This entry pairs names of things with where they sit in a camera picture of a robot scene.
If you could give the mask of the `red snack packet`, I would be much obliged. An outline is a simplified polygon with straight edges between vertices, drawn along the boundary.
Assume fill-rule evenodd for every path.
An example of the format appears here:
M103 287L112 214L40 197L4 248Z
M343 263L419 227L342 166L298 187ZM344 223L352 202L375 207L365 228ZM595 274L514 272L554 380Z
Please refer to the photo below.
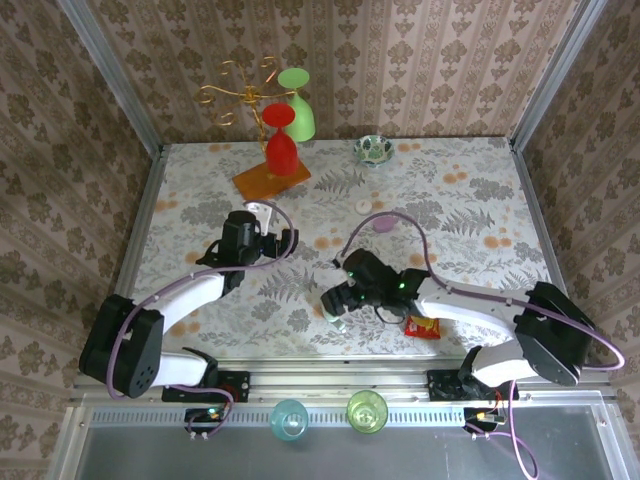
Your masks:
M435 340L441 338L440 323L438 319L409 316L407 318L404 334L408 337Z

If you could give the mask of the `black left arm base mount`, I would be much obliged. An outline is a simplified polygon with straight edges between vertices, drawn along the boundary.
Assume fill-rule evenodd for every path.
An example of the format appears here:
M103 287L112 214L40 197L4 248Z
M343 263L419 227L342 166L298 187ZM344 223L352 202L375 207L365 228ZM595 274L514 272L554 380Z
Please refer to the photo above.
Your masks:
M248 371L218 371L196 386L197 392L186 392L175 388L164 388L161 399L169 403L224 403L225 395L205 393L203 388L217 388L228 392L236 403L246 403L250 391Z

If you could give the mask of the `green glass cup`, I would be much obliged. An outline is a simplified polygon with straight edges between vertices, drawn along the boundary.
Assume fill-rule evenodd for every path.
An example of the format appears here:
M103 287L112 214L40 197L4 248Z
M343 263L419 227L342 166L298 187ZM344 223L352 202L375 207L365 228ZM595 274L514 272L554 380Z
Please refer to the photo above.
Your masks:
M347 419L362 434L375 434L387 423L389 410L385 399L373 390L356 392L347 404Z

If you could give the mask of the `teal glass cup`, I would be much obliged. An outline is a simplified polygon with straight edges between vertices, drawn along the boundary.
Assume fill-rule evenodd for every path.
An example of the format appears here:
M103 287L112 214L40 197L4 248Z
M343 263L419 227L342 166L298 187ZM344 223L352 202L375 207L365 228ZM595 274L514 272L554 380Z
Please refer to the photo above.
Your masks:
M276 438L283 441L300 439L308 428L309 415L305 406L294 399L279 402L272 410L270 427Z

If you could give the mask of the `red wine glass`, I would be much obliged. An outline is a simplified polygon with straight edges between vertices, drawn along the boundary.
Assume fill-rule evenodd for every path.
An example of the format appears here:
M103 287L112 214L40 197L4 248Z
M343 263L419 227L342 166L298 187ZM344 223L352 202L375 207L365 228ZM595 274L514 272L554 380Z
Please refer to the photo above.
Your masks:
M264 109L262 118L268 126L276 129L265 151L270 173L281 177L293 175L299 164L297 147L284 129L295 120L294 109L286 103L274 103Z

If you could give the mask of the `small black controller board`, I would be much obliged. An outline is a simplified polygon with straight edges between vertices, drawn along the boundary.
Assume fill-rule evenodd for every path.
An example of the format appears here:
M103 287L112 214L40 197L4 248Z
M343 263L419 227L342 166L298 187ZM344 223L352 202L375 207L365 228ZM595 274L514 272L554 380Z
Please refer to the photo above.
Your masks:
M507 423L506 414L499 408L464 409L464 428L470 433L491 433Z
M229 404L187 409L184 414L184 428L191 437L210 437L221 428L231 410Z

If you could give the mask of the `aluminium side rail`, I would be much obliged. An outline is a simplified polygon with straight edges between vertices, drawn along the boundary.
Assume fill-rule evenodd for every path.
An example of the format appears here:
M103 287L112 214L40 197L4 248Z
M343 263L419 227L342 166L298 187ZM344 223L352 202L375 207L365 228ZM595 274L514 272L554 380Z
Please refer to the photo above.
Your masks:
M132 297L155 203L164 178L168 153L168 147L161 147L151 163L121 268L115 282L114 293L125 298Z
M539 281L526 291L524 313L516 318L516 338L537 373L546 367L553 373L579 372L587 362L595 326L567 297L524 159L516 150L511 153L550 274L548 282Z

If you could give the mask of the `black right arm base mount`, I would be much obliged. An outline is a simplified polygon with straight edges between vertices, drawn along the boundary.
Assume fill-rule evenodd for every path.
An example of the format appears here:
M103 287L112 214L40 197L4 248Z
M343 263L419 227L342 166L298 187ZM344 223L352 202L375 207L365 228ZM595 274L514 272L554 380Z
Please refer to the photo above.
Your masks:
M489 387L469 373L455 369L435 369L426 372L426 387L431 401L495 401L505 400L510 383Z

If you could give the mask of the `aluminium frame post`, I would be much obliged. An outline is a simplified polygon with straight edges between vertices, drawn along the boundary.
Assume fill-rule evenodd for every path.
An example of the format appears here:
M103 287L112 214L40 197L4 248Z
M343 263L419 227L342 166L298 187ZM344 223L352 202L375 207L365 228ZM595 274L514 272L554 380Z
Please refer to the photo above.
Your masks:
M161 152L163 142L95 15L85 0L57 1L129 120L137 137L149 155L155 158Z
M550 107L608 0L580 0L571 20L524 109L510 145L522 151Z

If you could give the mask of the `green wine glass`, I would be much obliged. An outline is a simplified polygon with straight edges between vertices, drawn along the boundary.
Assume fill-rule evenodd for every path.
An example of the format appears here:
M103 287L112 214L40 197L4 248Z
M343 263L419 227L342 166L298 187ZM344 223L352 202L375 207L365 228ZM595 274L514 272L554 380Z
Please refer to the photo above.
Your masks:
M313 111L310 104L301 95L302 88L307 85L309 80L309 73L299 67L285 69L278 75L279 85L293 92L289 105L294 110L295 118L285 128L285 131L298 143L311 140L316 133Z

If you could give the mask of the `perforated metal strip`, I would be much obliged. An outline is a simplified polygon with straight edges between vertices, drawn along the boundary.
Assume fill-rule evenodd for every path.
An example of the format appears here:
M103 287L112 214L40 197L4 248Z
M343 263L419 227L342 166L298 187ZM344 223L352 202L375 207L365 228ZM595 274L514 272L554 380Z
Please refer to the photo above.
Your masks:
M308 408L308 425L311 427L347 427L346 408ZM185 408L135 408L104 407L93 411L92 426L182 426L194 416L196 409ZM269 425L272 408L235 407L228 425L234 427L262 427ZM387 423L389 427L462 427L465 425L464 409L461 407L390 407Z

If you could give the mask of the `grey metal shelf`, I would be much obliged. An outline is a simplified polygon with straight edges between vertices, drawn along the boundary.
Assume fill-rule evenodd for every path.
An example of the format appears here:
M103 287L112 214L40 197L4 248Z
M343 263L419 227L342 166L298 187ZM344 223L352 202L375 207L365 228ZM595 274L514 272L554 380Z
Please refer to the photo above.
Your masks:
M308 425L288 442L269 425L226 424L197 440L184 425L92 426L104 407L68 411L46 480L524 480L521 463L536 463L540 480L640 480L620 412L598 398L518 404L520 454L506 428Z

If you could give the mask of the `patterned ceramic bowl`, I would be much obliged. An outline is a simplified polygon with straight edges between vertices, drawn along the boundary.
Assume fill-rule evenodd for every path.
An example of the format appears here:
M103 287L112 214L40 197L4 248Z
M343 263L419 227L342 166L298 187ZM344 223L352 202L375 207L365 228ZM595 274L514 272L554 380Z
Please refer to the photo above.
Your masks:
M381 135L366 135L358 139L353 147L358 162L370 168L388 163L395 155L393 142Z

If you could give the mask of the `long aluminium mounting rail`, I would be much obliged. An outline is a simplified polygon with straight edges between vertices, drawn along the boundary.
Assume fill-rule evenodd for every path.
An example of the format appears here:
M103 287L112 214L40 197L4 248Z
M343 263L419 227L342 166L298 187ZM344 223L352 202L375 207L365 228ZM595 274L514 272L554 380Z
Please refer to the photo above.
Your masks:
M250 372L249 404L275 403L285 397L329 405L363 389L376 390L390 403L428 400L427 371L458 369L460 358L349 358L344 359L240 359L219 360L220 370ZM539 377L518 381L525 403L551 397L586 400L597 391L603 399L616 398L606 373L586 371L577 387L561 387ZM71 390L74 405L107 405L106 387L80 374Z

